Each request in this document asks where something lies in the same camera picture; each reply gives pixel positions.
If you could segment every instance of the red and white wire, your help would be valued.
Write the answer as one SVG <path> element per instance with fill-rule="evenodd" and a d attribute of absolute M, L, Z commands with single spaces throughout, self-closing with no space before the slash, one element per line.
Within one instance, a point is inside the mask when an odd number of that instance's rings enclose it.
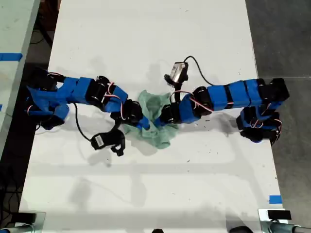
<path fill-rule="evenodd" d="M 116 95 L 105 95 L 106 97 L 115 97 L 115 98 L 118 98 L 121 102 L 121 108 L 120 108 L 120 115 L 121 115 L 121 118 L 122 120 L 125 120 L 125 118 L 123 117 L 123 103 L 122 103 L 122 100 L 120 99 L 119 96 L 116 96 Z"/>
<path fill-rule="evenodd" d="M 29 115 L 29 109 L 33 107 L 33 105 L 30 105 L 28 108 L 27 108 L 27 115 Z"/>
<path fill-rule="evenodd" d="M 202 108 L 204 108 L 204 109 L 210 111 L 211 113 L 214 112 L 214 110 L 212 110 L 212 109 L 210 109 L 210 108 L 204 106 L 203 104 L 201 104 L 200 102 L 196 101 L 196 100 L 193 99 L 192 97 L 190 97 L 190 100 L 191 100 L 192 102 L 194 102 L 196 105 L 199 105 L 200 107 L 202 107 Z"/>
<path fill-rule="evenodd" d="M 111 92 L 110 92 L 110 87 L 111 87 L 113 84 L 115 84 L 115 83 L 114 83 L 114 82 L 111 82 L 111 83 L 109 83 L 109 85 L 108 85 L 108 90 L 107 90 L 107 92 L 108 92 L 108 94 L 110 94 L 110 95 L 112 95 Z"/>
<path fill-rule="evenodd" d="M 172 95 L 175 94 L 176 92 L 187 93 L 187 94 L 191 94 L 192 96 L 194 96 L 193 93 L 191 93 L 191 92 L 189 92 L 189 91 L 174 91 L 174 92 L 171 94 L 171 96 L 170 96 L 170 102 L 172 102 Z M 214 112 L 214 111 L 211 110 L 210 108 L 207 108 L 207 107 L 205 107 L 203 104 L 201 104 L 200 102 L 198 102 L 195 98 L 190 97 L 190 100 L 191 100 L 192 102 L 195 103 L 195 106 L 194 106 L 193 109 L 195 109 L 197 106 L 201 106 L 202 108 L 204 108 L 204 109 L 206 109 L 206 110 L 208 110 L 208 111 L 210 111 L 210 112 Z"/>
<path fill-rule="evenodd" d="M 56 73 L 56 72 L 49 72 L 48 75 L 59 75 L 59 76 L 62 76 L 61 74 Z"/>

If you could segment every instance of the white table surface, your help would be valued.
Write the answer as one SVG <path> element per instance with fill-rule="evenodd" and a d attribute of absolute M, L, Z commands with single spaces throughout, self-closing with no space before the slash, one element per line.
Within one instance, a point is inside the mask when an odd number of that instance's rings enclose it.
<path fill-rule="evenodd" d="M 163 79 L 193 55 L 206 78 L 256 78 L 244 0 L 63 0 L 49 71 L 107 76 L 129 97 L 172 91 Z M 206 85 L 190 61 L 184 90 Z M 111 128 L 109 114 L 79 105 L 88 136 Z M 183 125 L 157 150 L 126 137 L 123 157 L 94 151 L 74 107 L 63 126 L 35 135 L 20 211 L 46 212 L 45 232 L 222 233 L 260 230 L 258 209 L 279 195 L 269 141 L 243 138 L 230 121 L 240 109 Z"/>
<path fill-rule="evenodd" d="M 22 53 L 19 62 L 0 62 L 0 158 L 26 60 L 39 0 L 0 0 L 0 52 Z"/>

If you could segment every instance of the black cable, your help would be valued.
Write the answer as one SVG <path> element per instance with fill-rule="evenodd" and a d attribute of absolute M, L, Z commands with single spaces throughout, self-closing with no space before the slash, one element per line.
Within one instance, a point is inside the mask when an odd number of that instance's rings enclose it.
<path fill-rule="evenodd" d="M 80 132 L 80 134 L 87 140 L 87 141 L 91 141 L 88 137 L 86 137 L 84 135 L 84 133 L 82 132 L 81 128 L 80 128 L 80 125 L 79 125 L 79 121 L 78 121 L 78 107 L 76 105 L 76 103 L 73 103 L 74 107 L 76 108 L 76 124 L 77 124 L 77 127 L 78 127 L 78 130 Z"/>
<path fill-rule="evenodd" d="M 212 84 L 212 83 L 210 83 L 209 81 L 206 80 L 206 78 L 204 77 L 204 75 L 203 75 L 203 73 L 202 73 L 202 71 L 201 71 L 201 68 L 200 68 L 200 66 L 199 66 L 199 63 L 196 61 L 196 59 L 195 59 L 193 56 L 188 56 L 188 57 L 186 57 L 185 60 L 184 60 L 184 62 L 186 62 L 186 61 L 188 60 L 188 58 L 192 58 L 192 59 L 195 61 L 196 65 L 198 66 L 199 72 L 200 72 L 202 78 L 205 80 L 205 82 L 207 82 L 207 83 L 208 83 L 209 85 L 211 85 L 211 86 L 214 86 L 214 84 Z"/>
<path fill-rule="evenodd" d="M 37 31 L 37 30 L 33 30 L 33 33 L 40 33 L 40 31 Z M 42 38 L 36 42 L 31 42 L 30 41 L 30 44 L 31 45 L 35 45 L 35 44 L 39 44 L 40 42 L 42 42 L 44 40 L 44 37 L 42 36 Z"/>

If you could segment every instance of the green cloth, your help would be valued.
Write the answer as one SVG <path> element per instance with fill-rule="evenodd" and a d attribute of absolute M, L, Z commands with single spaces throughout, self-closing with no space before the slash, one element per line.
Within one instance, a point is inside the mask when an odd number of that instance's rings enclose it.
<path fill-rule="evenodd" d="M 133 134 L 139 140 L 144 140 L 158 149 L 164 149 L 170 145 L 170 140 L 175 137 L 178 126 L 168 124 L 164 127 L 157 128 L 153 122 L 161 115 L 161 110 L 165 104 L 170 104 L 170 93 L 165 95 L 153 95 L 143 90 L 138 102 L 141 105 L 142 113 L 148 118 L 150 129 L 139 130 L 130 125 L 123 125 L 125 134 Z"/>

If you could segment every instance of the wire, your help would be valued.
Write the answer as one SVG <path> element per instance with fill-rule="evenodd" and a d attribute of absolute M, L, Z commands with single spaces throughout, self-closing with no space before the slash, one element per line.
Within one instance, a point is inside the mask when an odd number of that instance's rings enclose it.
<path fill-rule="evenodd" d="M 276 120 L 280 123 L 280 126 L 278 127 L 278 135 L 277 135 L 279 137 L 279 135 L 281 134 L 281 131 L 282 131 L 282 121 L 280 121 L 279 119 L 274 119 L 274 120 Z"/>
<path fill-rule="evenodd" d="M 78 107 L 76 105 L 76 103 L 73 103 L 74 107 L 76 108 L 76 124 L 77 124 L 77 127 L 78 127 L 78 130 L 80 132 L 80 134 L 87 140 L 87 141 L 91 141 L 88 137 L 85 136 L 85 134 L 82 132 L 81 128 L 80 128 L 80 125 L 79 125 L 79 121 L 78 121 Z"/>
<path fill-rule="evenodd" d="M 56 72 L 49 72 L 48 75 L 58 75 L 58 76 L 62 76 L 60 73 L 56 73 Z"/>
<path fill-rule="evenodd" d="M 195 61 L 196 65 L 198 66 L 199 72 L 200 72 L 202 78 L 204 79 L 204 81 L 207 82 L 209 85 L 214 86 L 214 84 L 212 84 L 212 83 L 210 83 L 209 81 L 206 80 L 206 78 L 204 77 L 204 75 L 203 75 L 203 73 L 202 73 L 202 71 L 201 71 L 201 68 L 200 68 L 200 66 L 199 66 L 199 63 L 197 62 L 197 60 L 196 60 L 193 56 L 188 56 L 188 57 L 186 57 L 185 60 L 184 60 L 184 62 L 186 62 L 189 58 L 192 58 L 192 59 Z"/>
<path fill-rule="evenodd" d="M 29 109 L 33 107 L 33 105 L 30 105 L 28 108 L 27 108 L 27 115 L 29 115 Z"/>
<path fill-rule="evenodd" d="M 111 83 L 109 83 L 109 86 L 108 86 L 108 94 L 110 94 L 111 95 L 111 92 L 110 92 L 110 87 L 113 85 L 113 84 L 115 84 L 114 82 L 111 82 Z"/>
<path fill-rule="evenodd" d="M 33 33 L 40 33 L 40 31 L 37 30 L 33 30 Z M 42 36 L 42 38 L 36 42 L 30 42 L 31 45 L 35 45 L 35 44 L 39 44 L 40 42 L 42 42 L 44 40 L 44 37 Z"/>
<path fill-rule="evenodd" d="M 270 107 L 270 105 L 271 105 L 271 103 L 269 103 L 269 104 L 267 105 L 266 109 L 261 113 L 261 116 L 268 110 L 268 108 Z M 250 127 L 251 127 L 252 129 L 253 129 L 253 128 L 255 128 L 255 129 L 260 129 L 260 128 L 263 126 L 263 122 L 261 122 L 261 125 L 260 125 L 259 127 L 256 127 L 258 122 L 259 122 L 259 120 L 256 120 L 256 122 L 255 122 L 255 124 L 254 124 L 253 126 L 250 124 Z"/>
<path fill-rule="evenodd" d="M 191 92 L 189 92 L 189 91 L 174 91 L 174 92 L 171 94 L 171 96 L 170 96 L 170 102 L 172 102 L 172 100 L 171 100 L 171 99 L 172 99 L 172 95 L 175 94 L 176 92 L 188 93 L 188 94 L 191 94 L 191 95 L 193 96 L 193 93 L 191 93 Z M 206 106 L 204 106 L 203 104 L 201 104 L 200 102 L 198 102 L 195 98 L 190 97 L 190 100 L 191 100 L 192 102 L 195 103 L 195 106 L 194 106 L 193 109 L 195 109 L 195 108 L 197 107 L 197 105 L 199 105 L 199 106 L 201 106 L 202 108 L 204 108 L 204 109 L 206 109 L 206 110 L 208 110 L 208 111 L 210 111 L 210 112 L 214 112 L 212 109 L 207 108 Z"/>
<path fill-rule="evenodd" d="M 205 107 L 203 104 L 201 104 L 200 102 L 196 101 L 195 99 L 193 99 L 193 98 L 191 98 L 191 97 L 190 97 L 190 100 L 193 101 L 195 104 L 199 105 L 200 107 L 202 107 L 202 108 L 204 108 L 204 109 L 210 111 L 211 113 L 214 112 L 212 109 Z"/>
<path fill-rule="evenodd" d="M 175 94 L 176 92 L 188 93 L 188 94 L 193 95 L 193 93 L 191 93 L 191 92 L 189 92 L 189 91 L 174 91 L 174 92 L 171 94 L 171 96 L 170 96 L 170 102 L 172 102 L 172 96 L 173 96 L 173 94 Z"/>
<path fill-rule="evenodd" d="M 121 102 L 121 108 L 120 108 L 120 115 L 121 115 L 121 118 L 122 120 L 126 120 L 124 117 L 123 117 L 123 103 L 122 103 L 122 100 L 120 99 L 119 96 L 116 96 L 116 95 L 104 95 L 106 97 L 115 97 L 115 98 L 118 98 Z"/>

